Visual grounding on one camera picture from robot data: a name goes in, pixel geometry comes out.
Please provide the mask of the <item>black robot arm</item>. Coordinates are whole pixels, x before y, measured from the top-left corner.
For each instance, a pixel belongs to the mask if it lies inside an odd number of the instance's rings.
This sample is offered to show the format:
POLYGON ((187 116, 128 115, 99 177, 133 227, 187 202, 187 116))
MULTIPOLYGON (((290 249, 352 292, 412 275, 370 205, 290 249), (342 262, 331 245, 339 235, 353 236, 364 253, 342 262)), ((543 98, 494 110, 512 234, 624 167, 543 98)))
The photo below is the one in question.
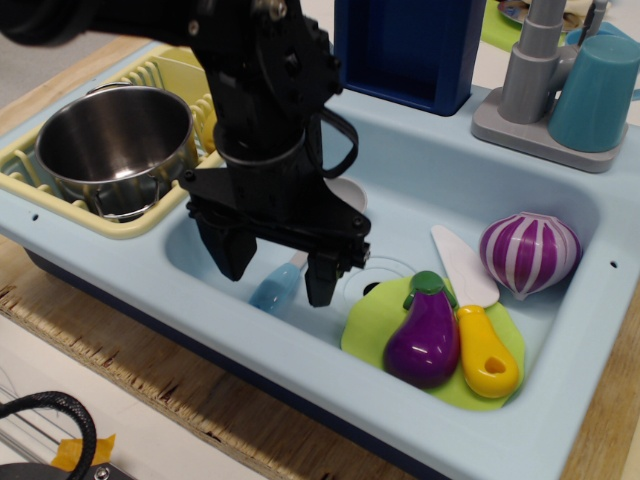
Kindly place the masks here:
POLYGON ((26 46, 81 33, 145 37, 192 50, 203 67, 224 166, 187 172, 188 210, 221 273, 239 280, 264 239, 308 255, 308 300, 327 306, 338 280, 363 267, 369 220, 328 188, 356 160, 323 165, 323 125, 355 146, 355 128, 327 107, 341 92, 327 33, 296 1, 5 1, 1 32, 26 46))

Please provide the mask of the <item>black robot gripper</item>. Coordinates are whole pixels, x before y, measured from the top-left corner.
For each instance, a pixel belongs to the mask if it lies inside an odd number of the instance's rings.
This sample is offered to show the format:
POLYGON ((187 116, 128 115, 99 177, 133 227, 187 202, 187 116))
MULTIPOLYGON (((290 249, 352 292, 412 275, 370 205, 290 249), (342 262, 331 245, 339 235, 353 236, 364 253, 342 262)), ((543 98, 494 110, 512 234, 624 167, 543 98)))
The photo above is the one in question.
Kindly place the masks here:
POLYGON ((321 141, 304 139, 271 158, 223 158, 223 168, 192 169, 179 179, 221 274, 239 281, 258 239, 305 251, 309 304, 328 306, 339 270, 361 268, 368 260, 371 223, 325 184, 321 141))

